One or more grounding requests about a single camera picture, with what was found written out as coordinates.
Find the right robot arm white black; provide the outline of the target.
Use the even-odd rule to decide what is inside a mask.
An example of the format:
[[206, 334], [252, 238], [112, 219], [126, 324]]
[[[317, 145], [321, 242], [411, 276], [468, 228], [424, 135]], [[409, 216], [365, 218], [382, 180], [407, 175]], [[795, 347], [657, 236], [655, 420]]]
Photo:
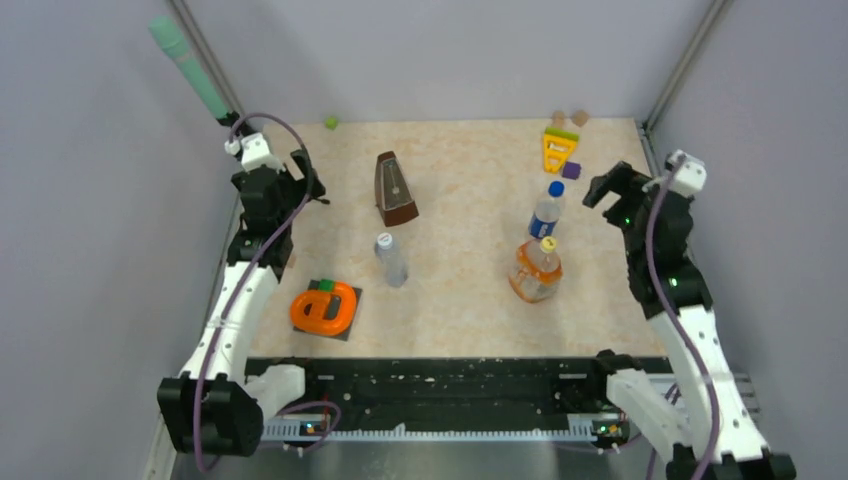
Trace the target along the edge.
[[680, 412], [656, 391], [632, 356], [604, 350], [593, 359], [586, 385], [600, 412], [618, 408], [662, 460], [668, 479], [794, 479], [791, 457], [776, 453], [745, 406], [716, 327], [713, 299], [688, 254], [694, 197], [706, 181], [699, 160], [677, 153], [664, 175], [650, 178], [619, 162], [593, 178], [583, 199], [621, 230], [629, 288], [664, 345]]

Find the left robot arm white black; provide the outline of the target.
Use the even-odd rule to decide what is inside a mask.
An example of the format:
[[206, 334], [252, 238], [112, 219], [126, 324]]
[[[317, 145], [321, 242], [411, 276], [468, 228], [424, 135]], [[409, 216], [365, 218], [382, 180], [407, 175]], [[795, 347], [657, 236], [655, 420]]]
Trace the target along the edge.
[[254, 378], [246, 374], [262, 313], [293, 250], [293, 219], [326, 192], [308, 151], [300, 148], [290, 156], [304, 175], [300, 180], [283, 166], [268, 165], [232, 176], [242, 212], [218, 299], [190, 359], [157, 389], [175, 450], [193, 455], [200, 468], [207, 458], [252, 455], [266, 422], [279, 411], [290, 406], [308, 413], [320, 401], [320, 386], [300, 366], [271, 366]]

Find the clear small water bottle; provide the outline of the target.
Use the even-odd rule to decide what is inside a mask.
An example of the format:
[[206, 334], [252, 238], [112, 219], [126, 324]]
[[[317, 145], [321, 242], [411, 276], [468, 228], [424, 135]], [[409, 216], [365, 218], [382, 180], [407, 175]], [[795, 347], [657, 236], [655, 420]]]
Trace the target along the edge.
[[394, 236], [389, 232], [378, 234], [374, 251], [383, 266], [386, 283], [395, 288], [403, 286], [408, 279], [408, 266]]

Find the orange juice bottle yellow cap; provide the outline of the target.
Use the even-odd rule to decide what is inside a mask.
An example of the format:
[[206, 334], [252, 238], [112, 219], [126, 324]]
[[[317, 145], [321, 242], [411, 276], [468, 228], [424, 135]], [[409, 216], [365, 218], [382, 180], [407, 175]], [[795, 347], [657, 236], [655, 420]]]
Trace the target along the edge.
[[553, 236], [528, 240], [516, 250], [508, 280], [519, 298], [539, 303], [551, 298], [563, 276], [561, 257]]

